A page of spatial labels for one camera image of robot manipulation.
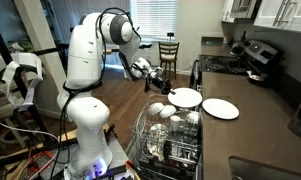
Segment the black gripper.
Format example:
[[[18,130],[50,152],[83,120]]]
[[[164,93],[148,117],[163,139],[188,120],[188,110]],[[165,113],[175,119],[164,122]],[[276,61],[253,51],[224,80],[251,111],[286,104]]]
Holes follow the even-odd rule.
[[[163,69],[156,68],[149,71],[145,76],[145,88],[144,91],[148,92],[151,90],[151,86],[156,87],[156,92],[168,95],[172,91],[172,85],[168,79],[163,79]]]

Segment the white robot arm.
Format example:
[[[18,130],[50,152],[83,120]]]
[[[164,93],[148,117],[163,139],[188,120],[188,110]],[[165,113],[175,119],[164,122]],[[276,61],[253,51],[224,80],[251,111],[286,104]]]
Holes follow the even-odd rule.
[[[113,159],[103,130],[110,117],[109,108],[91,95],[101,85],[108,44],[119,46],[119,58],[130,80],[144,78],[146,90],[155,86],[163,94],[172,92],[170,82],[161,77],[161,68],[152,68],[142,57],[132,59],[140,41],[131,18],[119,8],[86,14],[73,28],[66,81],[57,103],[62,115],[76,124],[79,149],[65,165],[64,180],[98,178],[107,172]]]

